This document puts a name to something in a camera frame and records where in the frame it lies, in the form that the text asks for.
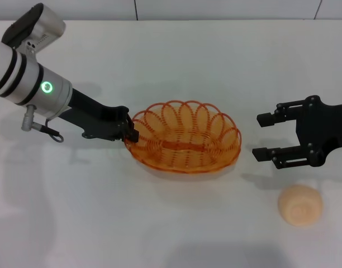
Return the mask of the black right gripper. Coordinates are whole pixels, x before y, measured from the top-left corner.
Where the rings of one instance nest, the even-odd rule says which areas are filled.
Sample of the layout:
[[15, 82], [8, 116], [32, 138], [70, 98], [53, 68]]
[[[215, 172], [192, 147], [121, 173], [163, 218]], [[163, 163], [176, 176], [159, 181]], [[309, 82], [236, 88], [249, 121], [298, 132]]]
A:
[[330, 152], [342, 148], [342, 104], [327, 105], [318, 95], [278, 103], [273, 114], [259, 114], [256, 119], [261, 127], [297, 119], [299, 146], [252, 149], [258, 162], [271, 161], [277, 169], [322, 166]]

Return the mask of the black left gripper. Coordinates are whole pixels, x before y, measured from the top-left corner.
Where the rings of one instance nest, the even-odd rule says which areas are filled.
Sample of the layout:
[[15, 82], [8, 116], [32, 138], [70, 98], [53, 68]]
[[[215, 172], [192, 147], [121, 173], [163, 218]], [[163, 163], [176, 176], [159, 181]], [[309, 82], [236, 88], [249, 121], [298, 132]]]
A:
[[105, 106], [73, 89], [68, 107], [60, 118], [80, 127], [84, 138], [128, 140], [133, 143], [139, 140], [139, 132], [125, 106]]

